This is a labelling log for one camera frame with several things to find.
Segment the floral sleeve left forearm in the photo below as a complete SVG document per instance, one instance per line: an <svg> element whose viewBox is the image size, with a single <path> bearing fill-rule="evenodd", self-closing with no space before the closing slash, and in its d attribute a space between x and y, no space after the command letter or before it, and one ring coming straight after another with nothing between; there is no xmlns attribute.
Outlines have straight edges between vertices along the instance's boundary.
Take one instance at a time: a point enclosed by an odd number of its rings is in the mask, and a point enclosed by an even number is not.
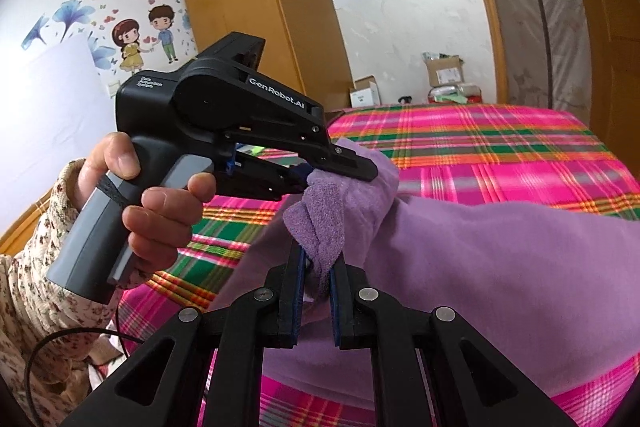
<svg viewBox="0 0 640 427"><path fill-rule="evenodd" d="M24 372L35 345L74 327L104 329L122 297L116 291L108 305L101 305L47 280L79 215L70 192L84 162L74 160L60 173L49 207L23 250L1 257L1 377L29 417L34 413L26 397ZM32 365L32 401L43 424L60 425L85 399L90 365L113 372L124 360L122 351L98 334L80 333L48 343Z"/></svg>

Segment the person's left hand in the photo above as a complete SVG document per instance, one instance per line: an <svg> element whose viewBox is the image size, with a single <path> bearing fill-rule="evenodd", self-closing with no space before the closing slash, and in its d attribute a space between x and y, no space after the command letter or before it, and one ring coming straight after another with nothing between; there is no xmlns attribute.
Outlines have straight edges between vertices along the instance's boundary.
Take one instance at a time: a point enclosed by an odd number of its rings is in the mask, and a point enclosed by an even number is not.
<svg viewBox="0 0 640 427"><path fill-rule="evenodd" d="M87 156L70 192L76 209L85 206L96 184L109 171L125 180L140 172L134 146L125 133L105 135ZM201 220L203 207L215 192L214 176L203 172L191 176L185 188L151 187L143 192L139 206L127 207L122 223L137 256L136 269L149 274L169 269L178 250L191 242L192 227Z"/></svg>

